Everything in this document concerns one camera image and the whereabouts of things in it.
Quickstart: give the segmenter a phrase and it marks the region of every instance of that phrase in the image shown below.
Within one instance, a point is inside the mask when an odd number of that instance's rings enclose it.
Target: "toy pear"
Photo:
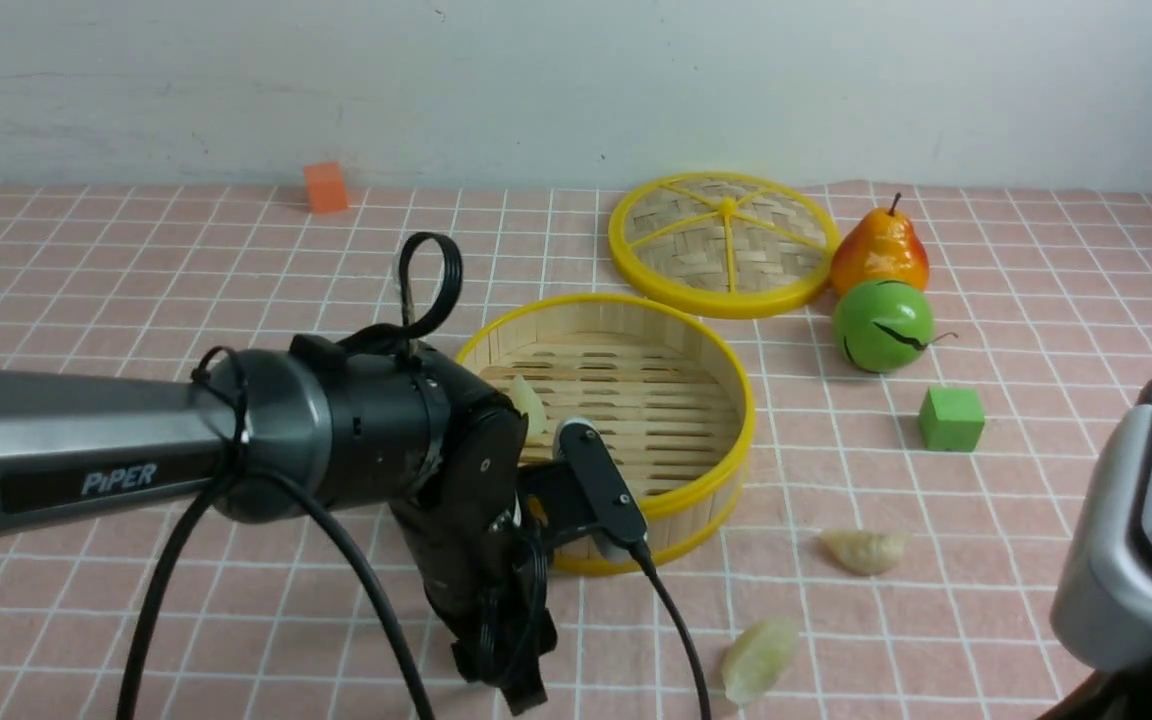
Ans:
[[[870,210],[833,252],[829,285],[839,297],[873,279],[893,279],[918,291],[927,290],[927,250],[914,232],[914,222],[896,210],[899,203],[896,192],[890,209]]]

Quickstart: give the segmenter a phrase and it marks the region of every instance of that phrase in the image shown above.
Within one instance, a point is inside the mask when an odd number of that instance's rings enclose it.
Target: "white wall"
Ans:
[[[0,182],[1152,190],[1152,0],[0,0]]]

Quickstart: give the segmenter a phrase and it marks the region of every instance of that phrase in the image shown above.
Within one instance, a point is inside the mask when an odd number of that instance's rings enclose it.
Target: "orange cube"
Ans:
[[[305,188],[310,194],[310,213],[339,213],[349,209],[344,173],[339,162],[318,162],[305,167]]]

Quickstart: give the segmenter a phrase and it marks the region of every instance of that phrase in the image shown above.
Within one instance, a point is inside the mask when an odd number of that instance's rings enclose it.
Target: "bamboo steamer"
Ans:
[[[749,377],[721,338],[652,300],[571,295],[535,302],[470,338],[461,363],[501,392],[522,374],[548,427],[522,462],[552,458],[553,433],[592,420],[647,520],[658,564],[677,560],[723,524],[745,483],[755,438]],[[558,548],[559,570],[636,571],[605,561],[589,538]]]

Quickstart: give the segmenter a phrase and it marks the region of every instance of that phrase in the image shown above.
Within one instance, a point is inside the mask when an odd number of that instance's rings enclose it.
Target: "green cube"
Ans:
[[[932,387],[918,411],[929,450],[972,452],[984,432],[984,406],[972,388]]]

